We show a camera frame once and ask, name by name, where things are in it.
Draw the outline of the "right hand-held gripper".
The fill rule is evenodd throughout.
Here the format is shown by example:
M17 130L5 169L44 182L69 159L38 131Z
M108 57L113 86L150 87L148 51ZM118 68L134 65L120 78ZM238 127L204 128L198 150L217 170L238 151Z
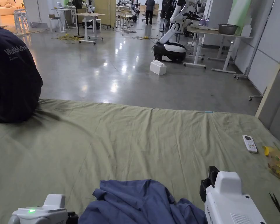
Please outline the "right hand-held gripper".
M208 167L208 177L201 180L200 197L208 224L265 224L252 198L244 194L236 172Z

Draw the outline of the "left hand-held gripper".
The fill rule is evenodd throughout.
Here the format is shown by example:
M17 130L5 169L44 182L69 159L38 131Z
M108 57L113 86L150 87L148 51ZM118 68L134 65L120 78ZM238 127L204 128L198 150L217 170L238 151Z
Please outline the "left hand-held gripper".
M65 195L49 194L40 207L18 208L8 224L77 224L78 215L65 208Z

